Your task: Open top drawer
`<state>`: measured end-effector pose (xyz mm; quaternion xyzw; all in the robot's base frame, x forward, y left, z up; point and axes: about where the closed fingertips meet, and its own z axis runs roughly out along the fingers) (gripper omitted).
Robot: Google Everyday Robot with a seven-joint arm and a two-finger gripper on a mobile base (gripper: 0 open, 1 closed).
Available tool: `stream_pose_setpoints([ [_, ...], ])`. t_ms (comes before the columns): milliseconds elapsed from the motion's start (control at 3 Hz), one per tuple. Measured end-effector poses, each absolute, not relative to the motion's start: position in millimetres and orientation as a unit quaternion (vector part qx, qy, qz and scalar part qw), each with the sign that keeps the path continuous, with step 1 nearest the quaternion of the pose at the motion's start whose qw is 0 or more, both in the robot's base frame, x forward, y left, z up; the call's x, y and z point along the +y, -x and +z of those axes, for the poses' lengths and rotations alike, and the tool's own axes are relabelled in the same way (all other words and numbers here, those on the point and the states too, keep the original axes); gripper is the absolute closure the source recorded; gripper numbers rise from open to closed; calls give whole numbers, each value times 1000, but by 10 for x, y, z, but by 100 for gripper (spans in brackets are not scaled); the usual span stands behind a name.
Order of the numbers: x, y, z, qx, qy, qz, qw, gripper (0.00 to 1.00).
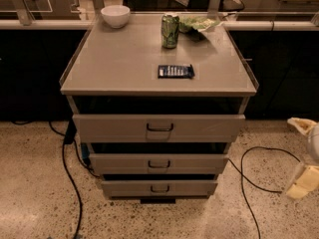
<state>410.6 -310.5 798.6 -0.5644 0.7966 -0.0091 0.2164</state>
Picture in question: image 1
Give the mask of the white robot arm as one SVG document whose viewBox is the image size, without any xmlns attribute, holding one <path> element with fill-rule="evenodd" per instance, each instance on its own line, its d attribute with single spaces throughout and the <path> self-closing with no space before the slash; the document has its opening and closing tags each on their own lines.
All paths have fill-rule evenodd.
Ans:
<svg viewBox="0 0 319 239">
<path fill-rule="evenodd" d="M 306 137 L 307 153 L 314 161 L 314 164 L 301 162 L 297 166 L 285 192 L 291 199 L 301 199 L 319 188 L 319 122 L 300 118 L 287 122 Z"/>
</svg>

